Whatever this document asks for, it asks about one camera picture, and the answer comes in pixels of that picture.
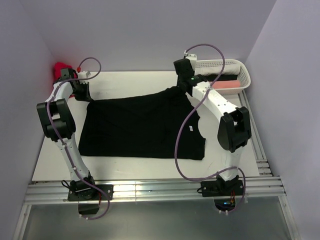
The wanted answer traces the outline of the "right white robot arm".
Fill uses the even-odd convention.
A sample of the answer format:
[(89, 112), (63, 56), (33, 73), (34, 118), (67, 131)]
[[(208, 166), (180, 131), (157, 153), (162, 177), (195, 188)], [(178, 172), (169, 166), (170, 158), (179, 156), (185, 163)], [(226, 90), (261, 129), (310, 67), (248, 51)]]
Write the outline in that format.
[(202, 74), (196, 74), (190, 59), (184, 57), (174, 63), (177, 86), (199, 100), (218, 120), (217, 141), (222, 149), (224, 168), (208, 176), (209, 184), (203, 192), (227, 195), (244, 193), (245, 181), (239, 179), (241, 155), (252, 137), (250, 113), (246, 107), (237, 107), (213, 88), (213, 82)]

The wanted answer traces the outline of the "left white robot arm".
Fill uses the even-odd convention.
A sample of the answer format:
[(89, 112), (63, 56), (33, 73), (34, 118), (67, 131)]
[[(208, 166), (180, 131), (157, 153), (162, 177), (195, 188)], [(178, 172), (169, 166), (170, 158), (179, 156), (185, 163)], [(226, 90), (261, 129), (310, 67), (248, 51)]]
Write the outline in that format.
[(63, 67), (59, 72), (50, 97), (37, 104), (37, 113), (44, 135), (57, 145), (68, 167), (71, 181), (62, 180), (61, 184), (68, 189), (69, 197), (92, 200), (98, 195), (98, 188), (77, 147), (76, 123), (68, 106), (71, 96), (77, 101), (93, 101), (88, 83), (90, 73), (76, 72), (71, 67)]

